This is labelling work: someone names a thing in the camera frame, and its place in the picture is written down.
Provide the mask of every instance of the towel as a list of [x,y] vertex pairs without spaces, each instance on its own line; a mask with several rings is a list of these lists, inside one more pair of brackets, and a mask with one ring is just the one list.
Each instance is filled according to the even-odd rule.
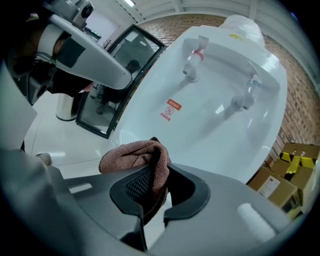
[[152,195],[141,203],[143,222],[147,224],[165,203],[169,176],[167,164],[171,163],[169,154],[156,137],[121,145],[107,152],[99,163],[102,174],[121,171],[127,168],[149,164],[153,170]]

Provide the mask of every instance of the ceiling light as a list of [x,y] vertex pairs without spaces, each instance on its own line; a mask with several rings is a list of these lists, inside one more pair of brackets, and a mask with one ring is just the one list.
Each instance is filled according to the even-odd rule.
[[135,5],[135,2],[132,0],[124,0],[130,7],[133,7]]

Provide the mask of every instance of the white floor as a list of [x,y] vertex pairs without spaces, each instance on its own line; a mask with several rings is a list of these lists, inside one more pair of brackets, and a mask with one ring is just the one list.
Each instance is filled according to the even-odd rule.
[[[80,127],[75,121],[59,120],[56,117],[57,102],[58,94],[46,92],[34,104],[33,108],[38,115],[25,137],[25,152],[34,156],[49,153],[52,166],[61,171],[64,179],[100,174],[99,162],[114,145],[109,140]],[[170,207],[169,198],[144,227],[148,248],[164,232],[163,216],[165,210]]]

